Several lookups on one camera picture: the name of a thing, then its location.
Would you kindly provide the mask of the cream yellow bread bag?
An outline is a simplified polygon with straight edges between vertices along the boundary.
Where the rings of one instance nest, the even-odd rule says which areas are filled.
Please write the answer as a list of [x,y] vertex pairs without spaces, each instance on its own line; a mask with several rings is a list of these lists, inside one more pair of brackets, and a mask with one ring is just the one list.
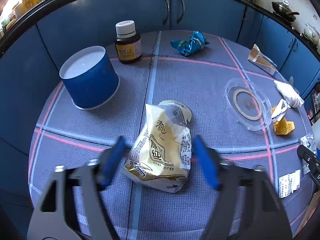
[[146,123],[122,168],[137,184],[168,193],[180,191],[191,167],[191,111],[176,100],[147,104]]

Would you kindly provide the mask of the blue paper cup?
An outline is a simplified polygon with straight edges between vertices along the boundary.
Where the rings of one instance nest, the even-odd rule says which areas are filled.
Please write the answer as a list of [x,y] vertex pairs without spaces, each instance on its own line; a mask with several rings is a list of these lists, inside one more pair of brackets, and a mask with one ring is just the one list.
[[75,107],[81,110],[107,103],[120,86],[120,78],[102,46],[87,47],[72,55],[59,75]]

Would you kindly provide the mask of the blue foil snack bag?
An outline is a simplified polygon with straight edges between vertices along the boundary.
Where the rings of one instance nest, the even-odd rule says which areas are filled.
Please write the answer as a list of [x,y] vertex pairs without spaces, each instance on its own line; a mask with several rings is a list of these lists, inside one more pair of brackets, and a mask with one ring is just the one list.
[[209,42],[204,34],[199,31],[193,31],[189,40],[172,40],[170,45],[183,56],[190,56],[202,51]]

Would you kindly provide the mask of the blue kitchen cabinets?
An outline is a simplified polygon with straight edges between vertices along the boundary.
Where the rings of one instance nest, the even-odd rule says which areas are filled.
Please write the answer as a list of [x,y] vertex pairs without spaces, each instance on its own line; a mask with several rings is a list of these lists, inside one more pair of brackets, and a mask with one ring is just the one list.
[[[222,27],[231,28],[232,12],[239,3],[215,0],[207,6],[190,0],[187,6],[193,10],[191,26],[177,31],[190,33],[201,30],[205,22],[217,26],[218,20]],[[29,193],[31,141],[44,105],[60,83],[62,64],[83,48],[115,46],[116,24],[121,21],[135,22],[142,44],[143,34],[168,31],[161,25],[163,16],[163,0],[77,0],[50,14],[41,13],[39,21],[1,50],[2,191],[18,196]]]

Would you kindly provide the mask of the white yellow striped wrapper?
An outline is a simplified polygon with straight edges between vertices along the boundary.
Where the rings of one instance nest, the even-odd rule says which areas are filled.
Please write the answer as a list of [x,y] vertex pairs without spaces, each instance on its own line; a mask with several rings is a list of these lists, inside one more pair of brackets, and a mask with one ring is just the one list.
[[300,170],[278,179],[278,196],[285,198],[300,188]]

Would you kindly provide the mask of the yellow crumpled snack bag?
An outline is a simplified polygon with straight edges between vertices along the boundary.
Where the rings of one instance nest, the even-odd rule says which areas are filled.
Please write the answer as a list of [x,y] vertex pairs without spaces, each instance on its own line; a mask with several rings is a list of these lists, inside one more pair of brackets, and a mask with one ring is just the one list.
[[276,135],[288,135],[295,130],[295,123],[285,118],[289,108],[291,108],[290,105],[284,99],[272,108],[271,119]]

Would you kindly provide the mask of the white crumpled paper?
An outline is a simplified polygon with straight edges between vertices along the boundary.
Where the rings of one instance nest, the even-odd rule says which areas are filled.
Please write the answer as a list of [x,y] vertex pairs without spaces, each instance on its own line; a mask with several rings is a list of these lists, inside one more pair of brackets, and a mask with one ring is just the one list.
[[304,105],[304,100],[294,90],[294,88],[284,82],[274,80],[277,90],[281,93],[285,101],[293,108],[301,107]]

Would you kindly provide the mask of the clear plastic lid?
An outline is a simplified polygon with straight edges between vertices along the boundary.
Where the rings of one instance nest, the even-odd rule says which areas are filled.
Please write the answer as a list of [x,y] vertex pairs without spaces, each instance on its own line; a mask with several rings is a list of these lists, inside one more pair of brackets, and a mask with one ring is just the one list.
[[225,98],[232,117],[249,131],[259,131],[270,125],[271,103],[256,84],[233,78],[225,87]]

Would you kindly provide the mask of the plaid blue tablecloth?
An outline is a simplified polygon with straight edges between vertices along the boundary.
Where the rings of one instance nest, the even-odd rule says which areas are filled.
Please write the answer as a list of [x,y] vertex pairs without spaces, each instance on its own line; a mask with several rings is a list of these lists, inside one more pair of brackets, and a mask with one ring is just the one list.
[[[159,31],[142,35],[143,57],[134,64],[119,62],[115,46],[106,51],[120,77],[120,87],[105,105],[92,111],[77,109],[63,84],[52,89],[37,121],[30,146],[29,192],[37,203],[57,165],[78,167],[124,136],[129,145],[145,124],[145,105],[173,99],[192,113],[192,136],[225,154],[236,165],[264,167],[274,183],[301,170],[298,141],[312,131],[303,107],[287,111],[295,130],[286,136],[273,127],[249,131],[228,111],[225,87],[233,78],[247,79],[275,106],[281,99],[274,78],[247,60],[249,49],[214,35],[206,48],[183,57],[171,40],[185,40],[188,31]],[[199,239],[217,192],[206,182],[196,159],[190,176],[177,193],[142,187],[117,171],[112,185],[101,194],[121,239]]]

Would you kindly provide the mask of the torn blue white carton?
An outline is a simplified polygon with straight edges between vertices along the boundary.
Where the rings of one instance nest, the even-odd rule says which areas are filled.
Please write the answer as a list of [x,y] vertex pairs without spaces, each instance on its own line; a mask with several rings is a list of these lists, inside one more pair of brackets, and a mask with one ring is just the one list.
[[277,74],[277,65],[265,56],[259,49],[259,47],[254,44],[252,50],[248,55],[248,61],[258,66],[267,74],[275,77]]

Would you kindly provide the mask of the brown medicine bottle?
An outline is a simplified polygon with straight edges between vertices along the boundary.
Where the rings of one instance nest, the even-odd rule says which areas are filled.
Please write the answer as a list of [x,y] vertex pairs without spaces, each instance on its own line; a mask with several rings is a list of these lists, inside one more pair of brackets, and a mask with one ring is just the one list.
[[118,59],[123,64],[131,64],[142,57],[140,34],[136,31],[133,20],[125,20],[116,24],[117,39],[114,44]]

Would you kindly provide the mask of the white ceramic pot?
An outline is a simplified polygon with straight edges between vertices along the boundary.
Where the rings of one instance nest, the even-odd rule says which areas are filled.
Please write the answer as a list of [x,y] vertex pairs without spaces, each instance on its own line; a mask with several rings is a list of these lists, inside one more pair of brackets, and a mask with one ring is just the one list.
[[320,34],[318,30],[308,23],[305,24],[304,35],[310,38],[310,40],[312,40],[315,44],[319,43]]

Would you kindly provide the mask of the black wok with lid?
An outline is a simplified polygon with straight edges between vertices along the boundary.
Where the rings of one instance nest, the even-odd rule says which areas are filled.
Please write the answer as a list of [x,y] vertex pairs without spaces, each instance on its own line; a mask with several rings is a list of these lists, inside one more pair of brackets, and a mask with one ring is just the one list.
[[287,0],[282,0],[281,2],[272,2],[272,8],[276,14],[288,22],[294,22],[296,20],[296,15],[300,15],[300,13],[292,11],[289,5],[290,4]]

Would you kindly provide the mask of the yellow oil jug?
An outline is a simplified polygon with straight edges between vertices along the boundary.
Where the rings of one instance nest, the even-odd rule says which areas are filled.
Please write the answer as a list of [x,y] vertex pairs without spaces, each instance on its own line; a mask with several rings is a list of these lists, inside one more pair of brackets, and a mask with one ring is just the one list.
[[41,0],[20,0],[14,12],[17,19],[21,18],[26,12],[38,5]]

